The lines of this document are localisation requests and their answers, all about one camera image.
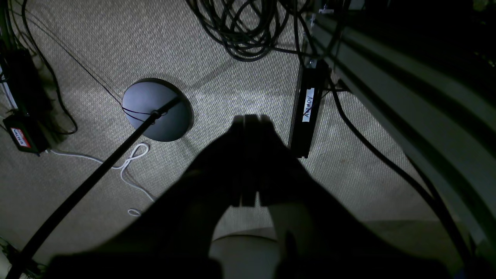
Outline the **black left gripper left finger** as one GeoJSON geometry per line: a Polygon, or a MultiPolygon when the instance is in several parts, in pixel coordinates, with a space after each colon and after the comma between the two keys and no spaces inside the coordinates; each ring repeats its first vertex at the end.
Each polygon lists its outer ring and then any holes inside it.
{"type": "Polygon", "coordinates": [[[242,118],[195,157],[141,217],[90,250],[56,256],[48,279],[174,279],[221,277],[209,259],[224,212],[239,201],[242,118]]]}

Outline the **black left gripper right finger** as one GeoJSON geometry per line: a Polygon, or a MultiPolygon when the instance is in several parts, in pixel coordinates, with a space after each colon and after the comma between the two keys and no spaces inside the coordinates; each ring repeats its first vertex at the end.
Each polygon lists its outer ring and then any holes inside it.
{"type": "Polygon", "coordinates": [[[281,244],[277,279],[448,279],[438,260],[401,251],[361,224],[316,182],[268,116],[243,118],[243,143],[281,244]]]}

